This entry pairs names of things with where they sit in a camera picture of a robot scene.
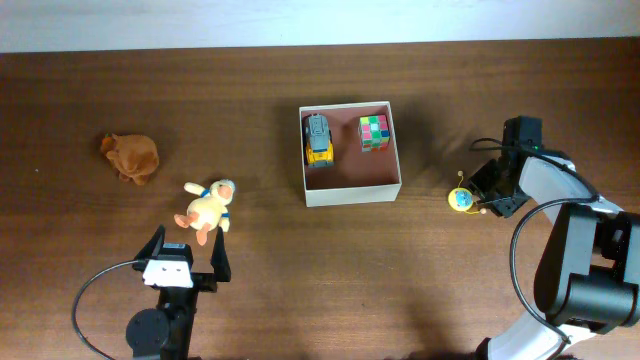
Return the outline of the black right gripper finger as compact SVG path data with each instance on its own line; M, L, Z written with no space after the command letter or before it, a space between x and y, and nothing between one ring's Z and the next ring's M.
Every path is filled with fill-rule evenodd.
M468 179L467 187L479 199L493 199L498 182L498 161L491 159Z
M508 196L499 199L494 199L487 202L487 208L496 216L509 218L517 210L519 210L527 201L529 197L524 196Z

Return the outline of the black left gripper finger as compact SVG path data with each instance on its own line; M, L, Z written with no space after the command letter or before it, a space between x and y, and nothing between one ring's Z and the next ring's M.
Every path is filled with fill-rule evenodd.
M210 264L217 282L231 281L232 271L226 253L224 231L221 228L217 228Z
M159 225L151 239L143 246L143 248L134 257L137 261L148 261L157 256L164 244L165 227Z

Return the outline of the yellow wooden rattle drum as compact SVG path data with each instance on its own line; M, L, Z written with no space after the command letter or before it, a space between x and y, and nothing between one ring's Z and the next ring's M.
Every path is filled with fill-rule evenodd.
M462 186L464 181L464 172L459 170L457 175L459 177L458 185L453 188L447 196L447 202L450 208L458 213L468 215L485 215L487 210L485 208L480 208L474 201L472 192Z

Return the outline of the multicoloured puzzle cube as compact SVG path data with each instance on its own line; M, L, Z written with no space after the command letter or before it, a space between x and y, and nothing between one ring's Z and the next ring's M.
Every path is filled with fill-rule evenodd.
M360 117L358 133L363 152L384 151L389 146L391 133L385 115Z

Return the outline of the yellow grey toy truck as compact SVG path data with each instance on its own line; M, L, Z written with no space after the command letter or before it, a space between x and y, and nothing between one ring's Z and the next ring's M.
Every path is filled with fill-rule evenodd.
M334 164L334 148L328 119L312 114L304 122L305 159L310 168L329 167Z

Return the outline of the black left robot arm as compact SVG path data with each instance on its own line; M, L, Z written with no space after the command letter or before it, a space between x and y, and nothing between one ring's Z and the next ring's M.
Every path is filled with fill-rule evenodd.
M157 305L136 313L126 328L126 341L135 359L187 359L201 293L215 293L231 280L224 232L216 232L211 272L192 270L193 254L187 244L167 243L159 226L134 257L132 268L143 283L159 292Z

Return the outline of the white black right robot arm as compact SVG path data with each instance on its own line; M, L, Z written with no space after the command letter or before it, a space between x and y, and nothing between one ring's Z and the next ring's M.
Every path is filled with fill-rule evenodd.
M510 278L525 311L508 330L484 339L475 358L557 359L578 342L638 323L638 214L606 200L565 153L546 149L538 118L508 119L502 139L479 138L470 148L500 156L452 190L451 205L508 218L528 200L537 204L518 222L509 245ZM517 277L517 244L539 213L553 228L528 302Z

